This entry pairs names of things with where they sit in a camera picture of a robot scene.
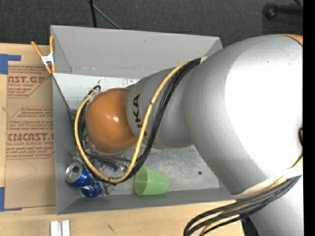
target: orange clip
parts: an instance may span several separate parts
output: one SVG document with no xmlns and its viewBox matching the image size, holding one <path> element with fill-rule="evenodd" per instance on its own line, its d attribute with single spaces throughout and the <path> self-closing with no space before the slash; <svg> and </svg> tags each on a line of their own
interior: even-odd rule
<svg viewBox="0 0 315 236">
<path fill-rule="evenodd" d="M 31 45 L 33 45 L 36 53 L 38 56 L 41 57 L 46 70 L 51 74 L 54 73 L 56 71 L 56 65 L 55 65 L 55 60 L 54 60 L 54 52 L 55 52 L 55 48 L 54 48 L 54 36 L 50 36 L 49 38 L 49 50 L 50 50 L 50 54 L 47 56 L 44 56 L 40 49 L 38 48 L 38 46 L 35 44 L 34 41 L 31 42 Z"/>
</svg>

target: cardboard sheet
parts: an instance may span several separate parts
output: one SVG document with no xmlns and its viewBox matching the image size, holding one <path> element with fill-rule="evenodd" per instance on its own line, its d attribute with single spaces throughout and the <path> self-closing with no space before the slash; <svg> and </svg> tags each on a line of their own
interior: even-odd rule
<svg viewBox="0 0 315 236">
<path fill-rule="evenodd" d="M 52 76 L 31 45 L 0 47 L 21 56 L 8 63 L 4 208 L 55 205 Z"/>
</svg>

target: chair wheel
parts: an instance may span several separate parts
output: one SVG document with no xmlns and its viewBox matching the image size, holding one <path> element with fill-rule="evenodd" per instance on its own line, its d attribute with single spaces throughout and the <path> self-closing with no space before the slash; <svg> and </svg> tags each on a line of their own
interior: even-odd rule
<svg viewBox="0 0 315 236">
<path fill-rule="evenodd" d="M 263 8 L 263 14 L 265 15 L 265 17 L 268 19 L 268 20 L 271 20 L 273 18 L 275 18 L 277 16 L 277 11 L 275 9 L 274 6 L 268 6 L 266 5 L 264 8 Z"/>
</svg>

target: pepsi can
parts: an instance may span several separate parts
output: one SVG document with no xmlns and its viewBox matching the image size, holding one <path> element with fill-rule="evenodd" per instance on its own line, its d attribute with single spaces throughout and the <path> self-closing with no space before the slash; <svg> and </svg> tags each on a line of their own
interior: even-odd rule
<svg viewBox="0 0 315 236">
<path fill-rule="evenodd" d="M 65 178 L 67 182 L 78 186 L 88 198 L 94 198 L 102 192 L 99 183 L 81 163 L 70 164 L 65 171 Z"/>
</svg>

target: gray robot arm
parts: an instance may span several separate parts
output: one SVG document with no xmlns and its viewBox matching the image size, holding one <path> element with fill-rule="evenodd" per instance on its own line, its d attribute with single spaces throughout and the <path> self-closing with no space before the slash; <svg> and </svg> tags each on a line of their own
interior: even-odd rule
<svg viewBox="0 0 315 236">
<path fill-rule="evenodd" d="M 177 85 L 154 146 L 195 145 L 231 195 L 290 168 L 302 154 L 302 55 L 302 44 L 285 35 L 250 38 L 213 54 Z M 168 72 L 130 89 L 126 114 L 135 136 Z M 303 177 L 251 220 L 260 236 L 304 235 Z"/>
</svg>

